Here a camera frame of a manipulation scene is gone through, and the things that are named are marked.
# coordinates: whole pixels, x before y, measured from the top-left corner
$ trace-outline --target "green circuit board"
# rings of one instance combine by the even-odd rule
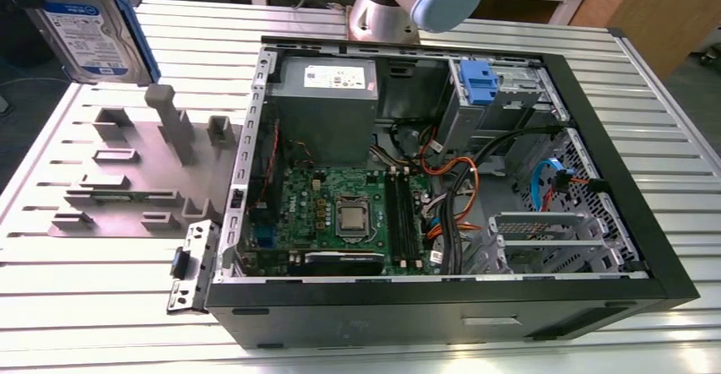
[[[386,256],[384,275],[428,274],[428,254],[422,247],[420,221],[415,221],[422,265],[404,268],[391,260],[391,243],[386,217],[386,175],[383,171],[360,169],[288,169],[284,173],[280,221],[272,249],[257,249],[257,275],[284,275],[284,260],[292,251],[374,252]],[[408,177],[414,197],[428,192],[423,175]],[[342,237],[338,206],[355,200],[367,210],[367,236]]]

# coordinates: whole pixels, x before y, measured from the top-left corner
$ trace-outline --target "hard drive label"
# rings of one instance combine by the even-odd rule
[[[93,74],[123,75],[119,46],[104,34],[104,20],[97,7],[86,4],[45,3],[45,15],[74,60]]]

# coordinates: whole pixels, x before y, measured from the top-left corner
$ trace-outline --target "slotted aluminum surface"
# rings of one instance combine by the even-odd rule
[[[163,83],[191,117],[243,118],[260,35],[344,37],[324,10],[145,0]],[[629,47],[605,30],[471,20],[428,45],[563,54],[701,299],[568,342],[241,350],[211,316],[168,317],[176,239],[45,236],[64,185],[99,144],[100,106],[151,116],[129,85],[72,85],[0,197],[0,367],[52,372],[719,372],[721,180],[707,144]]]

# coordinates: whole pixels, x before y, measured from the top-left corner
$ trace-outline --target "hard drive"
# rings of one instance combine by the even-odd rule
[[[77,83],[148,85],[157,64],[128,0],[13,0]]]

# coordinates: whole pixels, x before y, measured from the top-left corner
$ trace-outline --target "power supply label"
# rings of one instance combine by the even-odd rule
[[[364,89],[363,68],[307,66],[303,85],[320,89]]]
[[[54,35],[77,64],[88,72],[120,76],[127,73],[117,42],[104,33],[103,15],[86,4],[45,3],[42,7]]]

